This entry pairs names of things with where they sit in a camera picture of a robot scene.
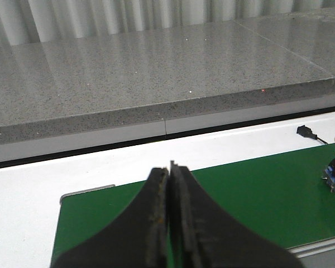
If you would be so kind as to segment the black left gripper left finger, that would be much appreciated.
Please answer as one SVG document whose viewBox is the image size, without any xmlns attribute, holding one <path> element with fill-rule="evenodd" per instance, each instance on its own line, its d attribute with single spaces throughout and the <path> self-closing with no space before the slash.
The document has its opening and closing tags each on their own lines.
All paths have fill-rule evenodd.
<svg viewBox="0 0 335 268">
<path fill-rule="evenodd" d="M 168 170 L 145 181 L 65 196 L 52 267 L 167 267 Z"/>
</svg>

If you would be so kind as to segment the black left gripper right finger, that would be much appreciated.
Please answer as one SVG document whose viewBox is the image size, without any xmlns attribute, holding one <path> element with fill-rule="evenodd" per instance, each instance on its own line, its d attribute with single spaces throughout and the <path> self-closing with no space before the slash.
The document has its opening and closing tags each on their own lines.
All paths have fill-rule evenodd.
<svg viewBox="0 0 335 268">
<path fill-rule="evenodd" d="M 288 250 L 235 220 L 186 166 L 170 165 L 168 214 L 177 267 L 302 267 Z"/>
</svg>

